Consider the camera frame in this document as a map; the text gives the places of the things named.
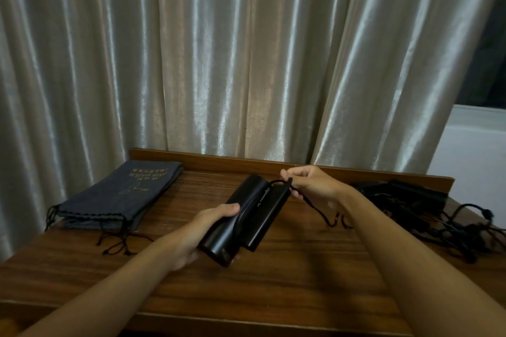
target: wooden table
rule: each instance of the wooden table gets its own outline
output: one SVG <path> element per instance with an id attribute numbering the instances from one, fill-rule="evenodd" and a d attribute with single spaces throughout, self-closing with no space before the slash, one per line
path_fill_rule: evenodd
<path id="1" fill-rule="evenodd" d="M 290 167 L 139 149 L 132 150 L 130 157 L 182 161 L 185 167 L 141 222 L 139 232 L 152 237 L 185 224 L 199 210 L 225 202 L 248 174 L 270 179 L 281 168 Z M 345 182 L 397 177 L 446 191 L 453 181 L 343 168 L 326 171 Z M 131 258 L 102 256 L 107 245 L 96 246 L 98 236 L 97 231 L 54 227 L 2 264 L 0 318 L 38 320 Z M 147 244 L 143 239 L 129 239 L 133 251 Z M 506 256 L 484 256 L 477 264 L 467 265 L 433 248 L 506 305 Z M 127 328 L 171 335 L 411 334 L 355 232 L 341 226 L 327 228 L 317 213 L 293 199 L 255 253 L 243 250 L 227 269 L 203 256 L 170 274 Z"/>

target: hand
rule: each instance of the hand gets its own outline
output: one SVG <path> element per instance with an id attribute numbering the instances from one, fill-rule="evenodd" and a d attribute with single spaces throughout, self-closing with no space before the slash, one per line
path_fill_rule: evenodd
<path id="1" fill-rule="evenodd" d="M 172 232 L 171 236 L 177 243 L 176 262 L 172 270 L 178 270 L 194 262 L 198 258 L 198 243 L 211 226 L 222 217 L 232 217 L 239 212 L 239 204 L 221 204 L 216 208 L 205 209 L 188 224 Z"/>
<path id="2" fill-rule="evenodd" d="M 342 183 L 320 168 L 314 165 L 304 167 L 294 167 L 287 171 L 281 170 L 283 180 L 293 178 L 292 185 L 300 190 L 315 205 L 326 205 L 332 209 L 336 208 L 336 204 L 343 204 L 342 199 L 355 191 L 349 185 Z M 292 190 L 291 194 L 296 199 L 303 197 L 296 191 Z"/>

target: person's left arm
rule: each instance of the person's left arm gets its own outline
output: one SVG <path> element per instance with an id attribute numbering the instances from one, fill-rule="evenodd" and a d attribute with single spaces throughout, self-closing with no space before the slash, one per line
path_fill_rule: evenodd
<path id="1" fill-rule="evenodd" d="M 238 211 L 238 204 L 201 211 L 191 222 L 157 239 L 121 269 L 38 321 L 20 337 L 116 336 L 168 272 L 196 259 L 195 248 L 210 226 Z"/>

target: person's left hand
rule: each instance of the person's left hand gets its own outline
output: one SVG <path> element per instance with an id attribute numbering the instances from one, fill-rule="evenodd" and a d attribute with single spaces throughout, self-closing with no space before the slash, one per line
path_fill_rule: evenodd
<path id="1" fill-rule="evenodd" d="M 200 240 L 211 226 L 222 217 L 232 217 L 239 212 L 239 204 L 221 204 L 216 208 L 205 209 L 188 224 L 170 234 L 176 237 L 176 262 L 172 270 L 178 270 L 198 258 L 197 248 Z"/>

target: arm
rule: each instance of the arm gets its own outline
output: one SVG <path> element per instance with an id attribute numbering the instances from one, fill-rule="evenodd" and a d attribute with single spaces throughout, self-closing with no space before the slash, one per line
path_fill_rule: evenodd
<path id="1" fill-rule="evenodd" d="M 313 202 L 345 209 L 416 336 L 504 335 L 506 310 L 500 304 L 354 188 L 315 166 L 282 170 L 281 176 L 293 177 Z"/>
<path id="2" fill-rule="evenodd" d="M 194 261 L 209 227 L 234 216 L 238 204 L 201 211 L 188 224 L 157 239 L 120 270 L 28 328 L 22 337 L 116 336 L 168 274 Z"/>

